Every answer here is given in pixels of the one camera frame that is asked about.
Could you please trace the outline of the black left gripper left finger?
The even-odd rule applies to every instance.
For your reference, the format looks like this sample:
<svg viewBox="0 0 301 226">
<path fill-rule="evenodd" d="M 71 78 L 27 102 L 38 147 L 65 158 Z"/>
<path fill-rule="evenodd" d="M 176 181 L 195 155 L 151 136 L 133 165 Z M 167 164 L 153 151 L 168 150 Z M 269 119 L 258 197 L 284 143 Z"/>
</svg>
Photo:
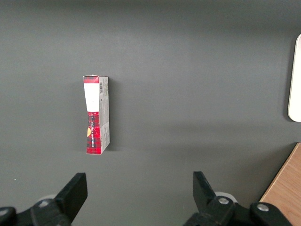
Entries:
<svg viewBox="0 0 301 226">
<path fill-rule="evenodd" d="M 1 207 L 2 226 L 70 226 L 87 199 L 87 177 L 76 173 L 54 198 L 44 198 L 17 213 L 12 206 Z"/>
</svg>

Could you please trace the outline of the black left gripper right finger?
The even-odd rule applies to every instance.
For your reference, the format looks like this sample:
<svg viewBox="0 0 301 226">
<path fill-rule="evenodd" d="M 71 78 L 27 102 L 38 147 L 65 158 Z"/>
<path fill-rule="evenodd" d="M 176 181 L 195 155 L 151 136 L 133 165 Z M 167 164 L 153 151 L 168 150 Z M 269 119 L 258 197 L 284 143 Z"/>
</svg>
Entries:
<svg viewBox="0 0 301 226">
<path fill-rule="evenodd" d="M 185 226 L 290 226 L 274 205 L 254 202 L 244 208 L 224 195 L 217 196 L 201 171 L 193 172 L 193 197 L 198 209 Z"/>
</svg>

